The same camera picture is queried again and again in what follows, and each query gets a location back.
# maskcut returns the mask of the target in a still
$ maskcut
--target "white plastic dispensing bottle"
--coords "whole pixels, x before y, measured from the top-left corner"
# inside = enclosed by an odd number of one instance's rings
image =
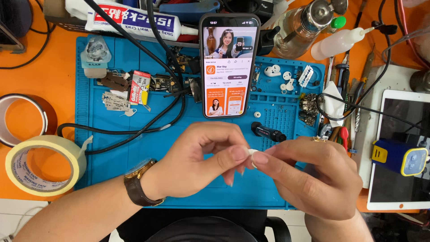
[[[310,54],[315,60],[323,60],[325,58],[343,53],[351,49],[355,43],[364,38],[366,33],[374,29],[375,28],[355,28],[353,30],[340,30],[337,33],[334,33],[314,44],[310,50]]]

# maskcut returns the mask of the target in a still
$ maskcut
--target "smartphone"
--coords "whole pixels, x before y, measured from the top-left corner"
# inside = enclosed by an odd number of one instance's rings
[[[243,37],[236,38],[236,51],[242,51]]]
[[[248,13],[208,13],[200,19],[203,116],[206,118],[245,114],[260,25],[260,19]]]

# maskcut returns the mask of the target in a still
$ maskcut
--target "phone case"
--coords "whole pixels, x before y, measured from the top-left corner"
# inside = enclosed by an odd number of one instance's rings
[[[247,110],[247,106],[248,106],[248,99],[249,99],[249,92],[251,90],[251,78],[252,78],[252,73],[253,73],[253,67],[255,65],[255,57],[257,56],[257,48],[256,46],[258,45],[258,40],[260,39],[260,28],[261,28],[261,22],[260,19],[258,18],[258,16],[251,14],[251,13],[207,13],[205,15],[202,16],[202,18],[200,19],[199,22],[199,41],[200,41],[200,66],[204,67],[204,42],[203,42],[203,33],[202,31],[200,31],[202,29],[202,23],[203,20],[205,20],[208,17],[248,17],[248,18],[254,18],[257,20],[258,22],[258,26],[257,26],[257,34],[255,35],[255,43],[254,43],[254,51],[252,53],[252,63],[251,63],[251,72],[249,75],[249,79],[248,79],[248,88],[246,91],[246,95],[245,95],[245,108],[243,109],[243,113],[237,116],[222,116],[222,117],[209,117],[206,115],[206,102],[205,102],[205,98],[203,98],[203,105],[202,105],[202,112],[203,112],[203,116],[207,119],[215,119],[215,118],[240,118],[242,117]],[[205,97],[206,93],[205,93],[205,77],[204,77],[204,73],[202,73],[201,78],[203,80],[202,82],[202,93]]]

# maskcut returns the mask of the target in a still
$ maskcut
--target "black cylindrical tool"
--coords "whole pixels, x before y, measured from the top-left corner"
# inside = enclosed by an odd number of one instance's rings
[[[281,131],[263,126],[260,122],[253,122],[251,124],[251,130],[256,136],[263,136],[275,142],[287,140],[287,136]]]

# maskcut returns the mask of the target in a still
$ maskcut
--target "red wire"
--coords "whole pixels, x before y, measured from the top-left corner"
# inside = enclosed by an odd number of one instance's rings
[[[402,15],[403,28],[405,29],[405,35],[407,35],[408,34],[408,28],[406,27],[406,16],[405,16],[405,8],[403,7],[403,0],[399,0],[399,8],[400,8],[400,12],[401,12],[401,15]],[[427,69],[430,69],[430,67],[427,65],[427,63],[424,62],[421,59],[421,56],[418,55],[417,51],[415,50],[414,46],[412,45],[411,40],[409,39],[409,40],[407,40],[407,42],[408,42],[409,46],[411,47],[412,52],[414,53],[414,55],[418,58],[418,60],[420,60],[422,66],[426,67]]]

